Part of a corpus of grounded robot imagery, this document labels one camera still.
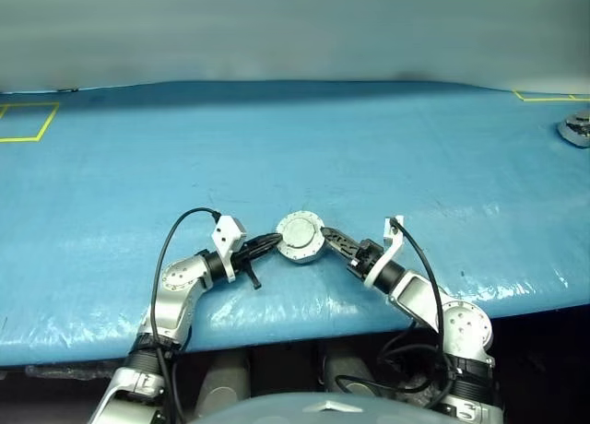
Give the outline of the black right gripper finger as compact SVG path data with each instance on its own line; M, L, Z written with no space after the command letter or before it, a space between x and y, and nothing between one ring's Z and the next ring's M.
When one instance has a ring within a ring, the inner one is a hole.
M342 231L335 228L322 227L321 232L327 244L334 251L338 253L357 252L358 244Z
M351 241L343 239L330 240L329 246L347 262L354 258L354 244Z

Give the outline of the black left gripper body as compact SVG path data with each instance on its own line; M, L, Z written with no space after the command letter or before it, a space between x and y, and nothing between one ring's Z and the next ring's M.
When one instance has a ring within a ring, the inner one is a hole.
M252 261L262 254L263 252L259 247L243 246L230 260L234 274L245 273L250 278L254 289L260 289L262 284L254 272Z

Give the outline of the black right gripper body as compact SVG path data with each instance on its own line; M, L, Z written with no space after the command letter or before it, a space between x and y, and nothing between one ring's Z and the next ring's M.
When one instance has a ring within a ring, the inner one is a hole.
M362 240L348 263L348 270L357 278L365 279L383 254L383 246L370 239Z

